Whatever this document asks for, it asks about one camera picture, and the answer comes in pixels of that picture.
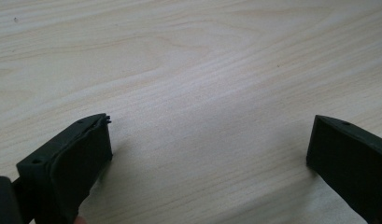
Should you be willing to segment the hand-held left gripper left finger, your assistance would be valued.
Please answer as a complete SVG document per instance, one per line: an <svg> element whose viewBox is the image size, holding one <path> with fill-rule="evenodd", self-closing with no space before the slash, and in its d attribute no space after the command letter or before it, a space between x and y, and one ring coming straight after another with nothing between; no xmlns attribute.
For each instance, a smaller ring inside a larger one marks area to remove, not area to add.
<svg viewBox="0 0 382 224"><path fill-rule="evenodd" d="M109 122L105 113L80 119L17 163L16 194L25 222L74 223L112 160Z"/></svg>

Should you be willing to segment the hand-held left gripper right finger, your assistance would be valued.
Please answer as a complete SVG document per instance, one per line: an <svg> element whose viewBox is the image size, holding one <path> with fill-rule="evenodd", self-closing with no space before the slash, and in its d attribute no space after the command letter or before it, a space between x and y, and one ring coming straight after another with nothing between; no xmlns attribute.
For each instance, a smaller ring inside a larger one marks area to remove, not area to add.
<svg viewBox="0 0 382 224"><path fill-rule="evenodd" d="M317 115L306 165L368 224L382 224L382 138Z"/></svg>

